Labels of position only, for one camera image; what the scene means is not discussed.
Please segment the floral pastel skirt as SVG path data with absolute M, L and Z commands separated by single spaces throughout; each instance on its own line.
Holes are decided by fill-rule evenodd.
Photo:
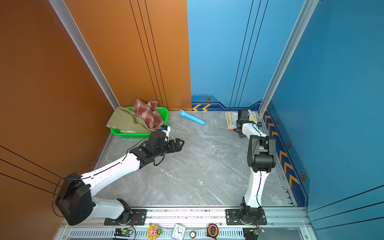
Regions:
M 251 110 L 247 110 L 249 113 L 250 121 L 255 123 L 259 122 L 259 117 L 257 112 L 252 112 Z M 238 112 L 225 112 L 225 117 L 227 121 L 227 126 L 229 130 L 234 130 L 237 128 L 236 121 L 238 120 Z

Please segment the red plaid skirt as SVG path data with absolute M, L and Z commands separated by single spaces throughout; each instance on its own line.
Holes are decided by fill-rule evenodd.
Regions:
M 158 130 L 162 125 L 165 124 L 162 116 L 158 112 L 159 102 L 156 100 L 144 103 L 137 99 L 133 106 L 133 111 L 136 115 L 143 119 L 150 129 Z

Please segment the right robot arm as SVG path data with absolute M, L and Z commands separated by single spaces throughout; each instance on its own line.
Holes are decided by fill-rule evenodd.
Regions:
M 277 163 L 274 157 L 276 138 L 265 134 L 261 127 L 262 123 L 251 121 L 250 111 L 238 111 L 234 131 L 240 138 L 249 140 L 247 163 L 251 171 L 248 188 L 240 204 L 239 219 L 244 225 L 267 224 L 262 194 L 266 180 Z

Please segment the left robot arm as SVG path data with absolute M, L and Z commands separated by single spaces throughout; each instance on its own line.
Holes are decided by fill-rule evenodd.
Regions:
M 87 219 L 106 219 L 118 225 L 132 224 L 134 214 L 126 201 L 121 198 L 105 200 L 96 195 L 132 172 L 149 164 L 157 166 L 157 157 L 180 152 L 185 142 L 179 138 L 171 140 L 169 132 L 167 129 L 156 130 L 116 161 L 92 172 L 72 173 L 64 178 L 55 204 L 67 223 L 75 226 Z

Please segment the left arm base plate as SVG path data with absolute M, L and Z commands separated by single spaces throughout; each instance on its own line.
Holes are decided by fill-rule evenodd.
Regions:
M 105 226 L 143 226 L 147 217 L 147 209 L 133 209 L 130 212 L 124 211 L 122 217 L 113 220 L 106 218 Z

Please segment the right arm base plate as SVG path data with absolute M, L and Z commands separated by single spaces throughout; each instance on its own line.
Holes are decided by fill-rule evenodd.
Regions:
M 239 209 L 226 209 L 226 222 L 229 226 L 234 225 L 252 225 L 252 226 L 266 226 L 268 224 L 267 217 L 264 212 L 257 214 L 256 216 L 252 215 L 243 215 L 241 217 Z

